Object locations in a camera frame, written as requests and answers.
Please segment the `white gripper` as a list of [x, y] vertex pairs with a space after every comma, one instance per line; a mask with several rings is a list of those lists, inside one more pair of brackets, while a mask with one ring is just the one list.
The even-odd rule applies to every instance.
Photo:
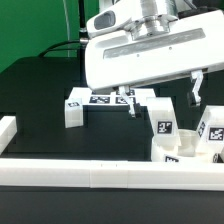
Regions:
[[141, 116], [140, 104], [128, 96], [140, 87], [190, 76], [190, 107], [201, 103], [203, 73], [224, 69], [224, 12], [216, 10], [180, 19], [170, 32], [133, 40], [117, 31], [91, 39], [85, 52], [86, 81], [94, 91], [119, 87], [133, 118]]

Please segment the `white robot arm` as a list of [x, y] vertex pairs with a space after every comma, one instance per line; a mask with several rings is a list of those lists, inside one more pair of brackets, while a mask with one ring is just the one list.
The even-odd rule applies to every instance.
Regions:
[[174, 0], [119, 0], [88, 20], [86, 81], [96, 92], [128, 97], [140, 87], [189, 77], [192, 106], [203, 75], [224, 69], [224, 11], [178, 12]]

